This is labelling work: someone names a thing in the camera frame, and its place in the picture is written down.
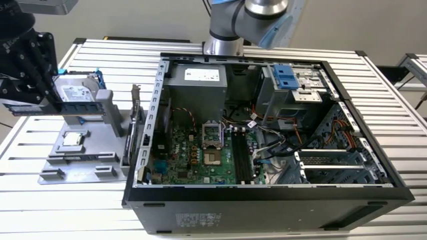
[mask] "green circuit board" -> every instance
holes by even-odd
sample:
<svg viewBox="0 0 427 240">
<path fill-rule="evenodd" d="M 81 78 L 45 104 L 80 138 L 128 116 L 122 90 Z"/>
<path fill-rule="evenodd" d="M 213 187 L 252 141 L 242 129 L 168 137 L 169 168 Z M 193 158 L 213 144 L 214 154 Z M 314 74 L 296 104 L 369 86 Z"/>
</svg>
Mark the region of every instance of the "green circuit board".
<svg viewBox="0 0 427 240">
<path fill-rule="evenodd" d="M 165 172 L 161 175 L 161 184 L 236 184 L 230 133 L 225 131 L 222 148 L 214 152 L 216 156 L 220 156 L 218 164 L 217 162 L 216 164 L 205 164 L 204 154 L 209 154 L 212 150 L 202 150 L 201 134 L 197 134 L 192 141 L 189 141 L 189 134 L 190 129 L 185 128 L 174 128 L 172 132 L 170 155 L 165 157 Z M 248 147 L 256 147 L 253 145 L 257 144 L 253 132 L 246 133 L 245 139 Z M 253 179 L 253 183 L 265 184 L 262 168 L 260 168 L 260 174 Z"/>
</svg>

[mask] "blue bracket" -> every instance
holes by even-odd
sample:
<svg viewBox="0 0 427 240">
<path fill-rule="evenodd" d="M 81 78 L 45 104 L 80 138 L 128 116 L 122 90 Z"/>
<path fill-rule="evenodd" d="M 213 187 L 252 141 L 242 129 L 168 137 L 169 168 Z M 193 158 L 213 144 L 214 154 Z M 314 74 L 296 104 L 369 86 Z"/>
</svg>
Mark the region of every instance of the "blue bracket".
<svg viewBox="0 0 427 240">
<path fill-rule="evenodd" d="M 106 89 L 104 75 L 98 68 L 96 68 L 94 74 L 97 75 L 100 89 Z"/>
<path fill-rule="evenodd" d="M 68 73 L 66 69 L 64 68 L 57 69 L 57 75 L 65 75 L 66 73 Z"/>
<path fill-rule="evenodd" d="M 272 65 L 272 75 L 280 89 L 296 90 L 300 87 L 293 70 L 288 65 Z"/>
</svg>

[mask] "white wall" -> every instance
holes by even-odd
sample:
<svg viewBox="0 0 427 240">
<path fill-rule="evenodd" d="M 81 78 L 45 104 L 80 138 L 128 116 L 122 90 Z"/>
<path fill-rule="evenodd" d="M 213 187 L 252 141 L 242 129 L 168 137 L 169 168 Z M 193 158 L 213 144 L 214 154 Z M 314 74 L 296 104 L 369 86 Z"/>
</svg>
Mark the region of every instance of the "white wall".
<svg viewBox="0 0 427 240">
<path fill-rule="evenodd" d="M 425 11 L 427 0 L 306 0 L 289 46 L 362 50 L 394 65 L 404 53 L 427 53 Z"/>
<path fill-rule="evenodd" d="M 34 29 L 53 34 L 60 60 L 77 37 L 186 39 L 200 43 L 209 35 L 209 16 L 201 0 L 80 0 L 68 15 L 37 14 Z"/>
<path fill-rule="evenodd" d="M 305 0 L 292 48 L 364 50 L 376 64 L 406 52 L 427 53 L 427 0 Z M 61 57 L 76 37 L 206 39 L 201 0 L 80 0 L 65 16 L 37 15 Z"/>
</svg>

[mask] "label sticker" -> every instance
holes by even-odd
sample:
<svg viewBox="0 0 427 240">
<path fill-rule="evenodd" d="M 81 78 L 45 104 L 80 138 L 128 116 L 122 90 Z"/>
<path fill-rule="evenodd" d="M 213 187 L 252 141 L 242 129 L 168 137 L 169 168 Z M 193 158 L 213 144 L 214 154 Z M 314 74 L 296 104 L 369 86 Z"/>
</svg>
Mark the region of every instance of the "label sticker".
<svg viewBox="0 0 427 240">
<path fill-rule="evenodd" d="M 253 121 L 253 120 L 246 124 L 246 126 L 248 126 L 249 128 L 253 128 L 254 125 L 256 125 L 256 121 Z"/>
<path fill-rule="evenodd" d="M 90 90 L 85 86 L 60 86 L 65 102 L 93 102 Z"/>
<path fill-rule="evenodd" d="M 220 225 L 221 213 L 176 213 L 176 224 L 178 227 L 217 227 Z"/>
<path fill-rule="evenodd" d="M 184 75 L 184 80 L 188 81 L 220 81 L 220 70 L 217 69 L 186 68 Z"/>
<path fill-rule="evenodd" d="M 253 112 L 250 115 L 250 119 L 254 120 L 258 116 L 256 115 L 256 113 Z"/>
</svg>

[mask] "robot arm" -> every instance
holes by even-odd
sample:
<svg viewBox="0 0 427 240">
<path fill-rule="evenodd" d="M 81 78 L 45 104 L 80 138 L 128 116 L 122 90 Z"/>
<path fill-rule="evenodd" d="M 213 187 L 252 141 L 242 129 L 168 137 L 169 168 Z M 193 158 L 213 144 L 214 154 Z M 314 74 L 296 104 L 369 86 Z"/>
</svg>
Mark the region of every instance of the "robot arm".
<svg viewBox="0 0 427 240">
<path fill-rule="evenodd" d="M 242 39 L 272 49 L 292 23 L 288 0 L 213 0 L 206 55 L 242 55 Z"/>
<path fill-rule="evenodd" d="M 58 73 L 53 36 L 33 29 L 34 16 L 14 0 L 0 0 L 0 102 L 57 102 L 52 76 Z"/>
</svg>

